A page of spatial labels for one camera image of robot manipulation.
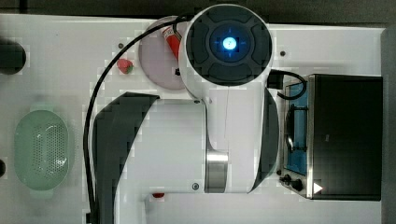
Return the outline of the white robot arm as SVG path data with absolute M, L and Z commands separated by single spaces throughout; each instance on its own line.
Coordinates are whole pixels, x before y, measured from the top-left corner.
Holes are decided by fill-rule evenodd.
M 94 120 L 94 223 L 146 224 L 155 194 L 257 188 L 278 152 L 273 48 L 265 21 L 245 7 L 195 15 L 178 52 L 188 98 L 125 92 Z

